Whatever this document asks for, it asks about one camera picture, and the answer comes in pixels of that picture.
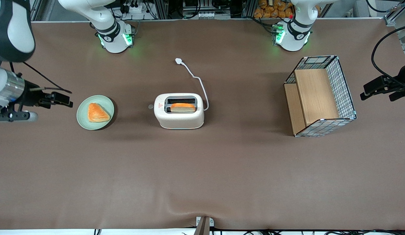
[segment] plate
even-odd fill
[[[108,122],[89,122],[88,120],[88,107],[90,103],[99,104],[110,115]],[[77,108],[76,119],[77,123],[86,130],[97,130],[106,126],[114,115],[114,104],[110,98],[103,95],[94,95],[84,100]]]

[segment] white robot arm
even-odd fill
[[[0,0],[0,65],[2,61],[24,62],[34,53],[29,0]],[[54,104],[72,107],[68,96],[44,93],[44,88],[0,67],[0,121],[35,121],[37,114],[23,106],[50,108]]]
[[[91,21],[98,31],[101,44],[111,53],[123,52],[133,45],[131,25],[116,21],[104,6],[114,0],[59,0],[67,10],[76,12]]]
[[[336,1],[338,0],[292,0],[291,3],[295,7],[294,17],[278,23],[282,27],[276,37],[276,43],[290,52],[301,49],[307,43],[310,29],[317,19],[316,5]]]

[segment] pastry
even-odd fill
[[[317,9],[317,15],[320,15],[320,13],[322,12],[322,8],[319,5],[316,5],[316,9]]]
[[[195,112],[195,106],[193,104],[176,103],[171,105],[172,113],[187,113]]]
[[[258,9],[255,10],[255,13],[253,13],[253,17],[262,18],[263,14],[264,14],[264,10],[258,8]]]
[[[274,12],[274,7],[273,6],[267,6],[266,8],[265,8],[265,13],[272,13],[272,12]]]
[[[281,0],[274,0],[274,9],[278,9],[282,5],[284,5],[284,7],[285,7],[285,4],[282,3]]]
[[[110,115],[97,103],[90,103],[88,106],[89,122],[108,122]]]
[[[259,0],[259,7],[265,9],[268,6],[267,0]]]
[[[278,16],[278,10],[274,10],[272,13],[271,13],[271,18],[276,18]]]
[[[281,18],[285,18],[285,12],[283,12],[283,11],[279,11],[278,12],[278,17],[281,17]]]
[[[285,10],[285,3],[281,2],[281,5],[278,7],[278,10],[284,11]]]
[[[291,8],[285,9],[285,17],[289,18],[292,14]]]

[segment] table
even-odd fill
[[[393,28],[326,19],[313,30],[286,52],[249,20],[143,22],[134,48],[112,55],[86,23],[34,23],[28,63],[73,91],[74,108],[0,123],[0,229],[189,227],[201,215],[222,229],[405,229],[405,98],[359,97]],[[340,57],[358,120],[295,138],[283,83],[311,55]],[[177,57],[210,99],[197,130],[162,129],[148,109],[162,93],[202,93]],[[396,36],[376,63],[393,75],[405,65]],[[102,131],[76,122],[91,95],[118,109]]]

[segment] wooden panel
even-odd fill
[[[298,94],[297,84],[295,83],[284,84],[283,87],[285,90],[286,102],[288,104],[292,132],[296,135],[298,132],[306,128],[303,110],[301,108],[300,95]]]
[[[295,70],[295,80],[306,126],[322,118],[339,118],[325,69]]]

